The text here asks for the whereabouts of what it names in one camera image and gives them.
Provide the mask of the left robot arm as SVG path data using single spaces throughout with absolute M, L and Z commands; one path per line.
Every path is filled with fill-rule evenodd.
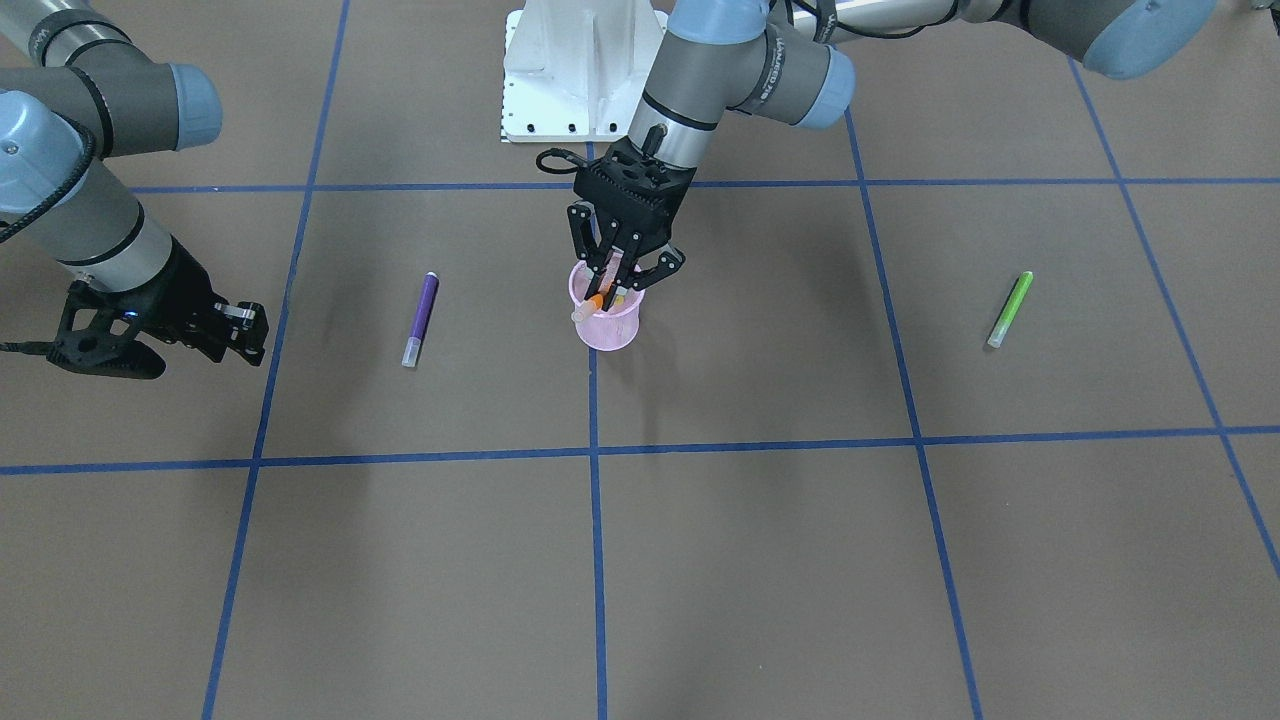
M 623 136 L 590 161 L 556 150 L 575 177 L 567 217 L 591 273 L 585 295 L 609 307 L 684 265 L 672 225 L 726 114 L 840 120 L 855 88 L 844 41 L 995 22 L 1130 79 L 1185 47 L 1212 12 L 1211 1 L 678 1 Z

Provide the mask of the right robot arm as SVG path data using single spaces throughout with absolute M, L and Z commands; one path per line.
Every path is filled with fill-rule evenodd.
M 31 59 L 3 70 L 3 238 L 29 240 L 73 278 L 52 340 L 3 350 L 143 380 L 166 368 L 146 337 L 260 365 L 264 306 L 219 295 L 105 164 L 211 143 L 223 109 L 210 78 L 152 60 L 87 1 L 5 1 L 1 19 L 3 37 Z

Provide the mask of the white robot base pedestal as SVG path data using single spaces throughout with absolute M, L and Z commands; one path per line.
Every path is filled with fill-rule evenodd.
M 626 136 L 666 35 L 649 1 L 526 1 L 506 17 L 500 140 Z

